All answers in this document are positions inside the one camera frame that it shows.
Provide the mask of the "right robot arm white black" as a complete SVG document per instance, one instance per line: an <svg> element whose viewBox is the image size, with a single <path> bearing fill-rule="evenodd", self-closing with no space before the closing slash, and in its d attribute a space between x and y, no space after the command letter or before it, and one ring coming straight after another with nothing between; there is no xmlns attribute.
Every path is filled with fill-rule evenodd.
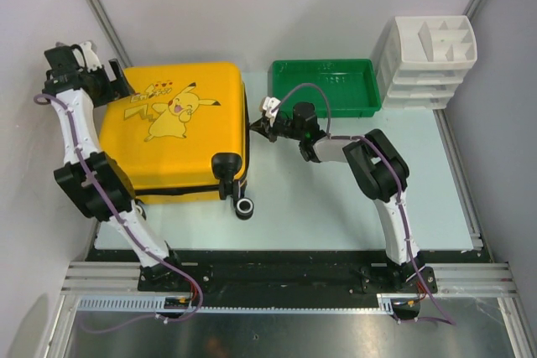
<svg viewBox="0 0 537 358"><path fill-rule="evenodd" d="M332 136L317 121L315 107L299 102L292 117L279 111L282 102L266 96L261 101L262 117L251 128L275 142L284 137L297 141L303 159L313 163L347 163L362 193L378 212L388 259L388 285L397 292L416 287L430 292L423 277L425 264L412 236L406 212L409 166L384 132L373 129L365 135Z"/></svg>

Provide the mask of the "yellow Pikachu hard-shell suitcase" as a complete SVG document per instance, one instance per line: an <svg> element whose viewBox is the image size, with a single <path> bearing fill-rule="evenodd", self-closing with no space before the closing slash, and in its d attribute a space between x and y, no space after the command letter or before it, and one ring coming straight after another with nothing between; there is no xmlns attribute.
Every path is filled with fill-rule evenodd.
<svg viewBox="0 0 537 358"><path fill-rule="evenodd" d="M249 116L241 71L232 62L130 67L134 90L111 102L102 149L147 205L231 200L252 217L247 197Z"/></svg>

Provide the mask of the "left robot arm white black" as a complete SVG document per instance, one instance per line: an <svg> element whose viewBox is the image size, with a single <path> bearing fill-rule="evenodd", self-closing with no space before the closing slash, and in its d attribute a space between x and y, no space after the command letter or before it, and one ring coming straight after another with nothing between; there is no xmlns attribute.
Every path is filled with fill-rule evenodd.
<svg viewBox="0 0 537 358"><path fill-rule="evenodd" d="M44 88L34 97L38 105L54 108L64 143L56 183L87 218L115 229L140 262L140 283L155 290L174 291L185 281L185 269L167 242L149 227L128 176L99 142L93 112L99 106L131 96L119 62L110 60L109 78L91 41L61 42L44 52L50 67Z"/></svg>

